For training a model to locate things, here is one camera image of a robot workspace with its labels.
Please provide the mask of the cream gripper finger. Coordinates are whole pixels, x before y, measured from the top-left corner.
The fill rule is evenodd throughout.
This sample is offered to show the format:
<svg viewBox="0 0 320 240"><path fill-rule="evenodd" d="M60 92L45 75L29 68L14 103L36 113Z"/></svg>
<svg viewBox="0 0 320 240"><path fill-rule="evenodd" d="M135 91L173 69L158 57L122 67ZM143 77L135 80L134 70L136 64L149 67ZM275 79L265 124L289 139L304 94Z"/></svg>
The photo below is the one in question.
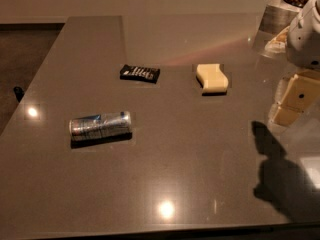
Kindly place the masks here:
<svg viewBox="0 0 320 240"><path fill-rule="evenodd" d="M273 105L270 109L270 121L274 124L281 125L281 126L289 126L294 123L299 116L301 115L300 112L282 108L277 104Z"/></svg>

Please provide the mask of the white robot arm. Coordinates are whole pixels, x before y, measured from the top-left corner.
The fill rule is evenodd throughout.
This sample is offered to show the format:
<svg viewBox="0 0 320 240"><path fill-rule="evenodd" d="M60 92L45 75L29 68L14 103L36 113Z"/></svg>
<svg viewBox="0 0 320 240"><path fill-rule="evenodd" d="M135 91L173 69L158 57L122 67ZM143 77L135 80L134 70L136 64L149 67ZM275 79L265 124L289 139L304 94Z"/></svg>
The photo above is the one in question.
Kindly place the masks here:
<svg viewBox="0 0 320 240"><path fill-rule="evenodd" d="M289 25L287 60L296 72L277 86L270 121L288 127L320 96L320 0L309 0Z"/></svg>

